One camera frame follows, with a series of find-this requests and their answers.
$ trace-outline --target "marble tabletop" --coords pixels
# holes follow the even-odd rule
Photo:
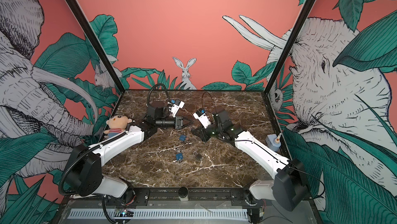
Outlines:
[[[126,91],[117,114],[139,119],[146,112],[148,91]],[[102,167],[102,172],[121,177],[135,187],[243,187],[252,179],[270,180],[270,175],[251,157],[230,144],[211,138],[203,143],[191,133],[199,126],[193,113],[201,108],[203,91],[170,91],[171,99],[185,102],[178,116],[194,120],[194,124],[181,130],[158,129],[144,142],[121,152]],[[260,92],[211,92],[217,107],[229,112],[233,123],[241,123],[258,140],[273,133],[268,113]],[[166,101],[163,91],[154,91],[151,101]],[[204,107],[213,110],[211,98],[204,95]],[[181,135],[187,141],[179,140]],[[181,149],[182,161],[176,161],[176,149]],[[198,161],[193,152],[202,155]]]

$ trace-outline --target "vent grille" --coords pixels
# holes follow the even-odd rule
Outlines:
[[[222,219],[222,220],[248,220],[246,209],[128,209],[133,212],[133,217],[117,217],[117,219]],[[108,210],[109,216],[115,215],[115,210]],[[68,219],[105,219],[101,208],[73,208]]]

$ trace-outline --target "plush doll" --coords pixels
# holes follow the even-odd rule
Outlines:
[[[121,132],[124,132],[126,130],[127,124],[131,122],[132,119],[129,119],[126,116],[121,116],[121,115],[113,116],[112,118],[106,121],[106,124],[108,124],[110,129],[105,130],[103,132],[104,134],[107,134],[105,138],[110,138],[116,136]]]

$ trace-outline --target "glue bottle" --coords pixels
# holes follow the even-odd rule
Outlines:
[[[278,136],[276,136],[275,134],[269,134],[266,137],[265,139],[266,143],[272,151],[277,152],[278,149],[280,149],[281,146],[280,137],[281,137],[281,133]]]

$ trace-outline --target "blue padlock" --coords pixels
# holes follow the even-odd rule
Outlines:
[[[182,155],[182,153],[181,153],[181,149],[179,149],[179,148],[176,149],[176,155],[175,155],[175,157],[176,157],[176,160],[177,160],[177,161],[182,161],[183,155]]]

